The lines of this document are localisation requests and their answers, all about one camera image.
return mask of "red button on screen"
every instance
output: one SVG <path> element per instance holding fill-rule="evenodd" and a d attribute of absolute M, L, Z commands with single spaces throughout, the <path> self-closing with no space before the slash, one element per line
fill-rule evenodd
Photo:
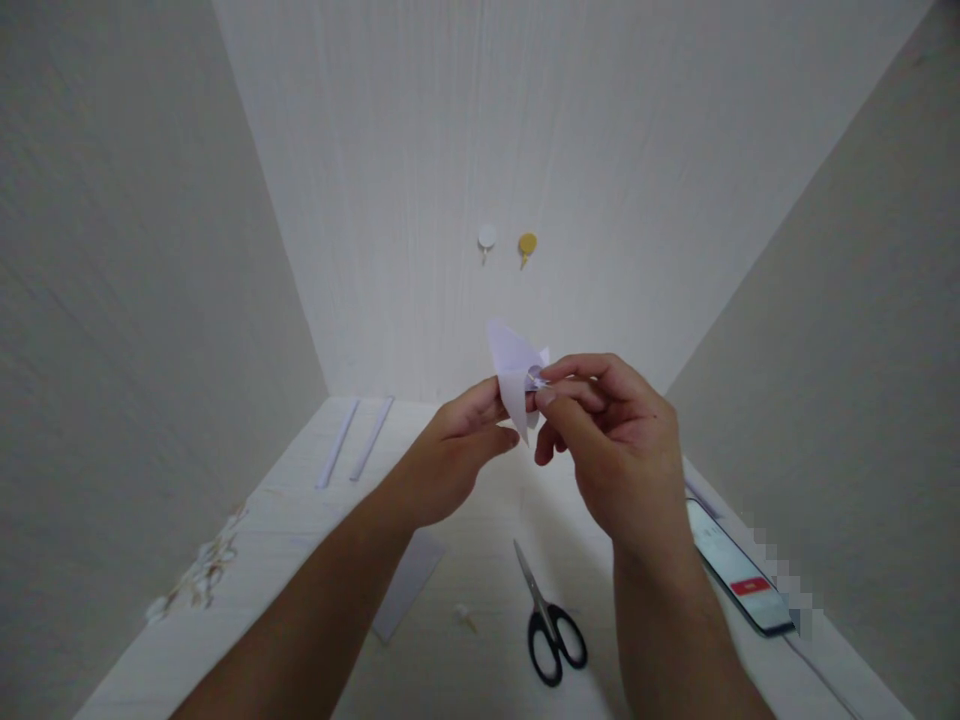
<path fill-rule="evenodd" d="M 732 583 L 730 589 L 733 590 L 733 594 L 737 596 L 749 595 L 750 593 L 760 592 L 761 590 L 769 590 L 770 583 L 763 578 L 750 578 L 749 580 Z"/>

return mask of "pushpin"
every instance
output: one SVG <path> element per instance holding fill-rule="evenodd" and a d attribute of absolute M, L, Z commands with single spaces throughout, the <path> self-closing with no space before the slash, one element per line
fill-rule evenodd
<path fill-rule="evenodd" d="M 523 261 L 520 263 L 520 269 L 523 270 L 524 266 L 527 264 L 527 260 L 530 259 L 530 256 L 533 255 L 533 251 L 537 249 L 537 236 L 533 233 L 524 233 L 520 236 L 520 252 L 523 254 Z"/>
<path fill-rule="evenodd" d="M 477 238 L 477 242 L 480 244 L 480 249 L 483 251 L 483 262 L 481 265 L 487 264 L 487 253 L 493 249 L 493 246 L 497 242 L 497 229 L 493 225 L 484 225 L 480 228 L 480 236 Z"/>
<path fill-rule="evenodd" d="M 457 620 L 459 620 L 468 628 L 473 630 L 474 635 L 480 634 L 479 631 L 477 630 L 477 626 L 474 625 L 473 620 L 470 619 L 470 608 L 468 608 L 466 605 L 463 605 L 461 603 L 457 603 L 456 607 L 454 607 L 454 612 L 457 615 Z"/>
<path fill-rule="evenodd" d="M 527 376 L 523 379 L 523 389 L 525 392 L 536 392 L 550 383 L 540 377 L 540 371 L 543 370 L 539 365 L 531 365 L 527 370 Z"/>

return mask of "paper scrap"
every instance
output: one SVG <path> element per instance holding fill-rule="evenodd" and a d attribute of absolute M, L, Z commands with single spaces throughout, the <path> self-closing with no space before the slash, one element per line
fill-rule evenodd
<path fill-rule="evenodd" d="M 382 642 L 390 641 L 446 551 L 443 544 L 428 531 L 421 529 L 413 534 L 373 619 L 373 631 Z"/>
<path fill-rule="evenodd" d="M 147 608 L 148 625 L 158 623 L 174 610 L 189 603 L 191 608 L 206 610 L 213 602 L 213 588 L 223 579 L 227 565 L 237 557 L 233 541 L 237 534 L 237 524 L 247 516 L 247 504 L 243 502 L 227 518 L 226 525 L 210 542 L 203 543 L 197 549 L 197 559 L 189 567 L 173 590 L 158 597 Z"/>
<path fill-rule="evenodd" d="M 327 456 L 327 464 L 323 466 L 323 470 L 320 473 L 320 479 L 317 480 L 317 490 L 322 490 L 330 484 L 330 476 L 333 474 L 333 466 L 337 464 L 337 456 L 340 455 L 340 448 L 343 447 L 343 440 L 347 437 L 347 430 L 350 429 L 350 423 L 353 422 L 353 416 L 357 413 L 357 407 L 359 405 L 359 398 L 354 398 L 353 404 L 350 407 L 350 412 L 348 412 L 347 416 L 343 419 L 343 423 L 340 425 L 340 432 L 337 434 L 337 439 L 333 443 L 333 447 L 330 449 L 330 454 Z"/>
<path fill-rule="evenodd" d="M 363 474 L 363 466 L 367 464 L 367 459 L 370 457 L 370 453 L 373 452 L 373 445 L 377 442 L 377 436 L 380 435 L 380 430 L 383 428 L 383 423 L 387 419 L 387 413 L 390 412 L 391 405 L 393 405 L 393 395 L 383 401 L 383 405 L 380 407 L 380 414 L 377 416 L 377 424 L 373 428 L 373 432 L 370 433 L 370 438 L 367 440 L 367 444 L 363 448 L 363 452 L 360 453 L 360 457 L 357 459 L 357 464 L 354 466 L 353 472 L 350 473 L 350 479 L 354 482 L 359 480 L 360 475 Z"/>
<path fill-rule="evenodd" d="M 503 320 L 493 318 L 487 322 L 487 341 L 493 355 L 493 367 L 500 381 L 500 399 L 507 409 L 517 432 L 529 445 L 527 428 L 535 428 L 540 413 L 527 412 L 528 388 L 542 387 L 543 381 L 531 370 L 539 371 L 550 364 L 550 348 L 537 352 L 530 343 L 508 328 Z"/>

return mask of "fingernail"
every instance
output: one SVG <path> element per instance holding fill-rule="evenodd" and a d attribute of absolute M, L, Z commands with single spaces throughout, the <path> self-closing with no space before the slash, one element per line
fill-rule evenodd
<path fill-rule="evenodd" d="M 540 410 L 546 409 L 546 407 L 557 399 L 557 393 L 551 388 L 540 388 L 537 390 L 537 407 Z"/>

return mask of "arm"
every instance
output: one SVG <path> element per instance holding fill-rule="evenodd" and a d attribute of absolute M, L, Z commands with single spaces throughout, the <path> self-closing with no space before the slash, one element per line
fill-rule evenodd
<path fill-rule="evenodd" d="M 480 468 L 519 441 L 496 425 L 506 417 L 496 378 L 444 405 L 173 718 L 333 713 L 414 530 L 453 513 Z"/>
<path fill-rule="evenodd" d="M 687 517 L 673 407 L 613 355 L 545 368 L 547 418 L 536 461 L 569 448 L 577 485 L 614 550 L 624 691 L 641 717 L 701 717 L 722 708 L 773 718 L 737 657 Z"/>

